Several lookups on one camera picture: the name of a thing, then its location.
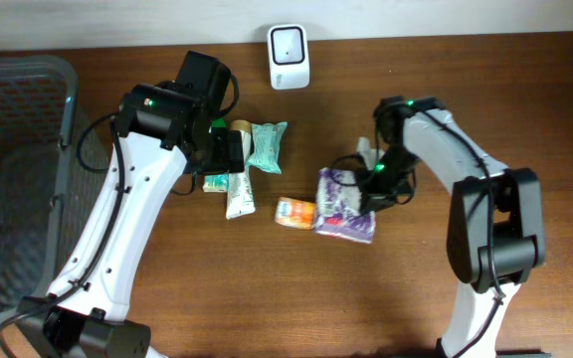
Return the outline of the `red purple tissue pack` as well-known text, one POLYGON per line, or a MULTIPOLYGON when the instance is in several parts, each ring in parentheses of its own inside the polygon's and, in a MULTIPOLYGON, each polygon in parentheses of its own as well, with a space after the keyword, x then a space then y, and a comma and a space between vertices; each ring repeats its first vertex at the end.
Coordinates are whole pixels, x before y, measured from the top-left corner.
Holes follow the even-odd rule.
POLYGON ((319 171, 312 229, 320 235, 371 244, 375 213, 360 213, 361 193, 352 171, 322 168, 319 171))

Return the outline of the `mint green wipes packet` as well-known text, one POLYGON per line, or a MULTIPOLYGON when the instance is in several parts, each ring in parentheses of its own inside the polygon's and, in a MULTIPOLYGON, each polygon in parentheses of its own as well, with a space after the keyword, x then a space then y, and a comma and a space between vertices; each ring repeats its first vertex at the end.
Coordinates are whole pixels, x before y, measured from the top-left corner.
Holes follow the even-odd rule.
POLYGON ((247 160, 247 165, 257 167, 266 173, 281 174, 279 157, 281 141, 286 129, 285 121, 253 124, 253 152, 247 160))

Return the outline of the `orange tissue pocket pack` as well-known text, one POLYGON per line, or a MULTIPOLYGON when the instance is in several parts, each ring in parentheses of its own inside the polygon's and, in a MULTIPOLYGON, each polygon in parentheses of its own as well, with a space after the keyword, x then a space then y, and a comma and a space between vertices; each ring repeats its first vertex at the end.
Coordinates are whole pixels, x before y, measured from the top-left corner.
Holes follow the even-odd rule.
POLYGON ((275 221, 283 226, 310 230, 315 216, 315 204, 297 199, 280 197, 275 221))

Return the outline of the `white cream tube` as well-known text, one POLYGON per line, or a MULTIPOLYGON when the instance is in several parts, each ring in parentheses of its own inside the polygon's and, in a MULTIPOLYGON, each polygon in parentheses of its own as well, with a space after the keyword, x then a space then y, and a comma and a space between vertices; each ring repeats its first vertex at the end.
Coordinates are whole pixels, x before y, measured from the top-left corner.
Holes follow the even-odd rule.
POLYGON ((253 141, 252 127, 248 121, 238 119, 231 123, 231 130, 238 131, 241 134, 243 171, 229 174, 226 210, 226 218, 228 220, 252 214, 256 211, 249 168, 247 167, 247 160, 251 154, 253 141))

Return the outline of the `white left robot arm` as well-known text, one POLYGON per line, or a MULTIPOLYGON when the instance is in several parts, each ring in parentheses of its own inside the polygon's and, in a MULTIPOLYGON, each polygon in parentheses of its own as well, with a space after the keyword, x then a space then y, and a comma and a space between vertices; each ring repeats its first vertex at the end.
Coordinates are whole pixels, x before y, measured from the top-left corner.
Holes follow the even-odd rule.
POLYGON ((242 135, 213 121, 237 80, 190 51, 173 81, 137 85, 110 118, 113 152, 83 233, 43 297, 24 297, 11 321, 41 357, 158 356, 149 326, 126 315, 139 261, 176 181, 241 173, 242 135))

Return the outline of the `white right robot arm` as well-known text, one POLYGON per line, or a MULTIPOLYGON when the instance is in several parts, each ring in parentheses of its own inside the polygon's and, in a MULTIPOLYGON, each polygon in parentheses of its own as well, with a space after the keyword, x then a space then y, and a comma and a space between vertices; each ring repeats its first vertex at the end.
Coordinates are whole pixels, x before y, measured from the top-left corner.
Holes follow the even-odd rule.
POLYGON ((458 279, 438 357, 494 357, 508 305, 545 260, 541 186, 529 168, 492 158, 437 98, 384 98, 373 112, 387 149, 359 173, 362 213, 407 204, 423 162, 450 194, 447 256, 458 279))

